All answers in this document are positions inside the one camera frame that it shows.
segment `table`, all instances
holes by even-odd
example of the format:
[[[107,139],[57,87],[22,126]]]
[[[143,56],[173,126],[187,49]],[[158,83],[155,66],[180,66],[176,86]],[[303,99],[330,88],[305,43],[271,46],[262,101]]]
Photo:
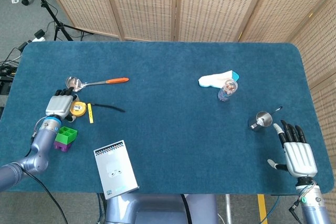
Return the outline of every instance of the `table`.
[[[201,88],[201,76],[234,70],[238,91],[228,102],[218,89]],[[102,192],[93,150],[125,140],[140,189],[156,194],[295,194],[296,180],[272,169],[267,159],[285,163],[270,127],[255,133],[247,119],[260,110],[284,108],[285,119],[305,131],[321,190],[333,188],[333,175],[309,93],[301,57],[291,44],[189,42],[36,42],[22,61],[0,121],[0,164],[29,149],[35,122],[65,79],[101,81],[128,77],[127,83],[86,87],[93,107],[66,126],[78,130],[68,153],[51,150],[40,179],[51,191]],[[11,190],[41,190],[25,179]]]

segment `yellow tape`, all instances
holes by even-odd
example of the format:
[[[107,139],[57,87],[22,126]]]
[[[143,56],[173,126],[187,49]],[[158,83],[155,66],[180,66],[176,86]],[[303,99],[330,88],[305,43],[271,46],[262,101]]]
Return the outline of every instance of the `yellow tape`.
[[[260,221],[262,221],[267,215],[265,197],[263,194],[258,194],[258,205],[259,205]]]
[[[90,120],[90,123],[93,123],[93,115],[92,115],[91,103],[88,103],[88,111],[89,111],[89,120]]]

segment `yellow tag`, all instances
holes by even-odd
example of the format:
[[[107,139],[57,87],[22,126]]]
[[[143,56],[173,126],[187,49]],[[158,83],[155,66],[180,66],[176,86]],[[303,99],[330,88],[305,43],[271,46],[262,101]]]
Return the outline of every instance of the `yellow tag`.
[[[92,115],[91,103],[88,103],[88,111],[89,111],[89,120],[90,120],[90,123],[93,123],[93,115]]]

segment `metal ladle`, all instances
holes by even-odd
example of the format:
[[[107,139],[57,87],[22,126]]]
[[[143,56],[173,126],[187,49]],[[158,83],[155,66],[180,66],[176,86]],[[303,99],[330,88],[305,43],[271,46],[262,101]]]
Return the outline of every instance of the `metal ladle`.
[[[74,92],[80,91],[82,88],[85,88],[86,86],[91,86],[91,85],[100,85],[100,84],[114,84],[114,83],[122,83],[122,82],[127,82],[129,79],[128,78],[116,78],[116,79],[111,79],[111,80],[106,80],[106,81],[98,81],[98,82],[92,82],[92,83],[82,83],[77,77],[68,77],[67,80],[65,81],[65,84],[67,88],[74,88]]]

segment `white robotic hand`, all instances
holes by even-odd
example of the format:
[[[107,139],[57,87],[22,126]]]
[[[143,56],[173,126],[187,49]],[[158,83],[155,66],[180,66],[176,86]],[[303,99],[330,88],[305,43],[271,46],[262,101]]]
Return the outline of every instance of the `white robotic hand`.
[[[271,159],[268,159],[267,162],[274,169],[287,170],[295,178],[313,178],[317,173],[317,167],[313,152],[310,145],[307,144],[302,129],[297,125],[293,127],[284,120],[281,120],[281,123],[285,131],[276,123],[273,126],[284,148],[287,164],[277,164]]]
[[[47,116],[58,116],[60,120],[68,120],[72,122],[75,120],[75,116],[70,114],[70,107],[73,100],[77,98],[77,95],[71,95],[73,88],[57,90],[49,101],[46,109]]]

